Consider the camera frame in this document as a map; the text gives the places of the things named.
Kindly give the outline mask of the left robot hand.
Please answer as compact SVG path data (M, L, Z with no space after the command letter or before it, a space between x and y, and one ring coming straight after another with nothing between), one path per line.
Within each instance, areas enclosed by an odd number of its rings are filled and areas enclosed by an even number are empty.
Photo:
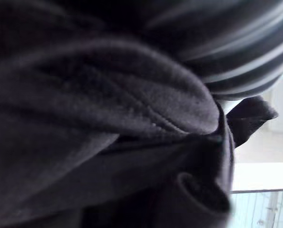
M239 100L283 73L283 0L122 0L126 22L191 68L212 94Z

